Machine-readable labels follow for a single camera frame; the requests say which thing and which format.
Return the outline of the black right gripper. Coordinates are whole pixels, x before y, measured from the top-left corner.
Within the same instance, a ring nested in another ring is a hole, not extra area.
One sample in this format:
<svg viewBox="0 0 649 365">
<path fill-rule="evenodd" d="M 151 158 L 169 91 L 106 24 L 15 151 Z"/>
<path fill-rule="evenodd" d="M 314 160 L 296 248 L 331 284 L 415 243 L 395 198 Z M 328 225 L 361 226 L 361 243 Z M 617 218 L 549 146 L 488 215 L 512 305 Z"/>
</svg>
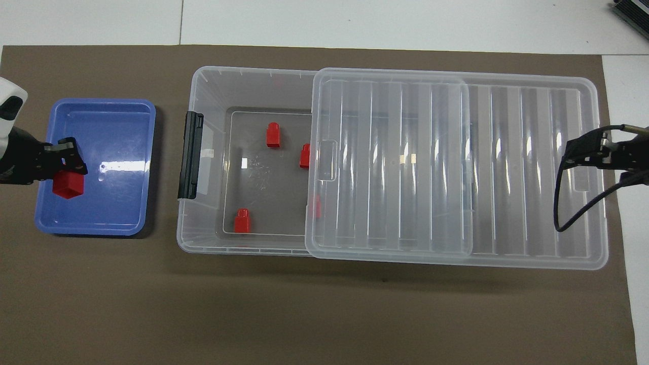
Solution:
<svg viewBox="0 0 649 365">
<path fill-rule="evenodd" d="M 603 169 L 644 171 L 648 169 L 648 136 L 628 141 L 607 141 L 609 132 L 590 131 L 566 143 L 563 166 L 600 166 Z"/>
</svg>

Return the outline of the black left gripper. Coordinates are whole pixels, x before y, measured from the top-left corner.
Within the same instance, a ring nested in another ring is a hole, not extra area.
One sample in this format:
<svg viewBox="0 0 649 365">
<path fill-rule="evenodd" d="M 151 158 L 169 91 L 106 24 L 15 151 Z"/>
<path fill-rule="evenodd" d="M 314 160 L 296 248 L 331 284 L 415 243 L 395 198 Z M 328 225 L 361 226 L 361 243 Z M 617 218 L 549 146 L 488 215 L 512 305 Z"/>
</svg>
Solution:
<svg viewBox="0 0 649 365">
<path fill-rule="evenodd" d="M 42 157 L 49 146 L 53 164 L 44 164 Z M 52 180 L 59 171 L 88 174 L 75 138 L 59 139 L 51 145 L 35 139 L 20 128 L 12 127 L 8 135 L 8 146 L 1 159 L 2 184 L 30 185 L 35 180 Z"/>
</svg>

